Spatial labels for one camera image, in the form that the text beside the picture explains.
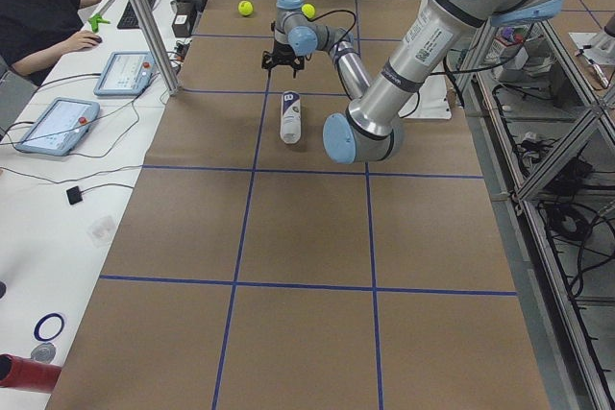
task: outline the tennis ball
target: tennis ball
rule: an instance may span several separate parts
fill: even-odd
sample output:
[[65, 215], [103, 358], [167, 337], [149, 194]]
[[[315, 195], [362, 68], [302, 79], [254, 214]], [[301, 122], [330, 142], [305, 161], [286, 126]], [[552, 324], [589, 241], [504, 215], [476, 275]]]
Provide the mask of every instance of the tennis ball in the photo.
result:
[[312, 19], [314, 16], [316, 16], [316, 9], [311, 4], [304, 4], [301, 8], [301, 11], [304, 13], [307, 19]]
[[242, 0], [241, 2], [239, 2], [237, 9], [239, 10], [241, 16], [250, 16], [254, 12], [252, 2], [250, 2], [249, 0]]

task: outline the white table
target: white table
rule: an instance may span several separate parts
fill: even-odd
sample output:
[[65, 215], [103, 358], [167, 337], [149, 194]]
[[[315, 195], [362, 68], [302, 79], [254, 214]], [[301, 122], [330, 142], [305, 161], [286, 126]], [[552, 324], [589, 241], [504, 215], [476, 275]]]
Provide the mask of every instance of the white table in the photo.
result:
[[[171, 29], [174, 17], [171, 1], [157, 0], [154, 8], [160, 35], [169, 51], [174, 49], [177, 40]], [[104, 17], [115, 23], [126, 3], [127, 0], [115, 0]], [[98, 47], [62, 57], [46, 82], [77, 74], [100, 73], [114, 51], [148, 50], [140, 30], [117, 30], [114, 24], [101, 24], [98, 34], [103, 38]], [[130, 99], [98, 99], [93, 94], [95, 84], [96, 78], [91, 77], [44, 86], [17, 120], [36, 120], [58, 96], [98, 101], [101, 115], [116, 112], [96, 122], [75, 152], [100, 156], [135, 122], [137, 112], [139, 122], [108, 155], [103, 158], [25, 155], [4, 144], [8, 141], [5, 137], [4, 145], [0, 146], [0, 167], [64, 181], [141, 165], [168, 97], [162, 78], [153, 81], [136, 100], [134, 109], [129, 104]], [[18, 140], [24, 131], [11, 131], [13, 140]], [[65, 191], [74, 185], [82, 190], [105, 183], [134, 186], [139, 171], [138, 167], [130, 168], [63, 184], [26, 178], [9, 171], [0, 175], [0, 280], [7, 285], [7, 293], [0, 300], [0, 353], [30, 357], [34, 347], [40, 344], [34, 337], [38, 320], [58, 312], [66, 319], [66, 325], [53, 341], [57, 355], [52, 363], [64, 363], [132, 189], [96, 188], [75, 205], [68, 203]], [[98, 237], [94, 232], [97, 229], [100, 231]], [[50, 321], [46, 326], [54, 330], [58, 324]], [[48, 399], [46, 394], [0, 388], [1, 408], [42, 409]]]

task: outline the hand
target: hand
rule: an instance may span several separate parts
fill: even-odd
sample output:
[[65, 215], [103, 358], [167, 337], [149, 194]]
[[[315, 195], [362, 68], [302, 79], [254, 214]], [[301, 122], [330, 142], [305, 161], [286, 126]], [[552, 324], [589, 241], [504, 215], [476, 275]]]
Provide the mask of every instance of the hand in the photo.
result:
[[64, 53], [76, 52], [85, 48], [93, 48], [98, 45], [102, 39], [90, 31], [78, 31], [62, 42]]

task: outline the small black box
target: small black box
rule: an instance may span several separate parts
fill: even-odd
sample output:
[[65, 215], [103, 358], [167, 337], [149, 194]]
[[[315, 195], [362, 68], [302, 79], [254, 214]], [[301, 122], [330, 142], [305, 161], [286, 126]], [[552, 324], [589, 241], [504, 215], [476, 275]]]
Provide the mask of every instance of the small black box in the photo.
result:
[[190, 37], [196, 20], [196, 8], [191, 2], [178, 2], [176, 7], [173, 34], [175, 37]]

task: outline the white bottle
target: white bottle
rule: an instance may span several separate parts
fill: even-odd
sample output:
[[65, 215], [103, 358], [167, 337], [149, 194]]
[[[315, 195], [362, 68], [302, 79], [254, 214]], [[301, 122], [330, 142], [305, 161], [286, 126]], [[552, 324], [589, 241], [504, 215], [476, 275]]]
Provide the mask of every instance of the white bottle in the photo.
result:
[[286, 144], [295, 144], [301, 138], [301, 99], [294, 91], [282, 94], [280, 138]]

